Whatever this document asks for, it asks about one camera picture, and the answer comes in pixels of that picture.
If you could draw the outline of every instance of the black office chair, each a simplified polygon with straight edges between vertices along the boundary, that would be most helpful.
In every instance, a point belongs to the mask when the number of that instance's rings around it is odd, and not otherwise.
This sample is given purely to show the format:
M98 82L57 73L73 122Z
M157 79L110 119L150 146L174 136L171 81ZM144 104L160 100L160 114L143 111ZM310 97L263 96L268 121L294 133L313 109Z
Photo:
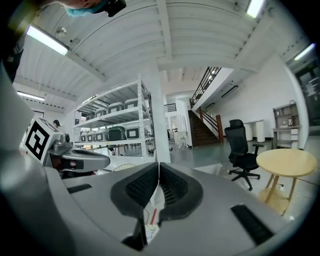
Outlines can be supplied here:
M230 127L224 129L225 135L231 147L229 159L233 164L233 167L239 167L239 169L242 169L242 171L237 171L238 169L229 171L229 174L238 174L238 176L233 178L231 181L234 182L243 177L249 185L249 191L251 191L252 186L248 176L257 177L258 180L260 180L260 175L249 172L259 167L256 161L258 149L260 147L264 147L264 145L253 144L253 146L255 146L254 154L248 153L248 143L244 123L239 119L231 120L229 122Z

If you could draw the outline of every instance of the gray shelf unit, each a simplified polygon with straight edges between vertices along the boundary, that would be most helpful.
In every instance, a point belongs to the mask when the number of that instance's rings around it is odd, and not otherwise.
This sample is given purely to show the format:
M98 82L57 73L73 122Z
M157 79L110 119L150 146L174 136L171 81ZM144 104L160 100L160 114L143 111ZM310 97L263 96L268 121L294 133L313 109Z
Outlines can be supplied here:
M286 145L289 148L292 148L294 143L298 145L299 128L301 126L297 104L294 103L275 107L273 108L273 115L275 121L275 128L273 128L273 149L276 149L278 144ZM293 121L292 126L287 126L289 118ZM290 133L291 139L278 139L279 134L282 132Z

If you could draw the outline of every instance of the chair backrest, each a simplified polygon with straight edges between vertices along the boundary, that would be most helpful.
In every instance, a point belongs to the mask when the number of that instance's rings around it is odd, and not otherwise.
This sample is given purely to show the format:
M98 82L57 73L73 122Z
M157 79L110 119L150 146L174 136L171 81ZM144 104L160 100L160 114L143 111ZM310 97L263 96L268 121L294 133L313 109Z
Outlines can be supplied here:
M246 154L248 152L248 143L244 123L239 119L230 120L229 122L230 127L225 128L224 132L231 147L231 154L229 156L231 159L234 153Z

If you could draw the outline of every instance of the ceiling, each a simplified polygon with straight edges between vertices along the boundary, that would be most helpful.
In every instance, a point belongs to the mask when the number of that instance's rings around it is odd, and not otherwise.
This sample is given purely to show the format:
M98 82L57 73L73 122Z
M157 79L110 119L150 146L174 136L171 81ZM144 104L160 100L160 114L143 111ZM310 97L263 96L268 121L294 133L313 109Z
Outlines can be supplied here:
M269 3L271 16L265 11L253 19L245 12L248 1L239 0L235 10L234 0L126 0L112 18L69 17L59 4L50 5L34 23L68 45L70 55L27 36L17 82L65 109L93 91L133 80L152 59L167 85L164 94L174 94L195 90L207 66L250 74L271 53L290 62L310 43L279 4ZM65 34L57 32L61 27Z

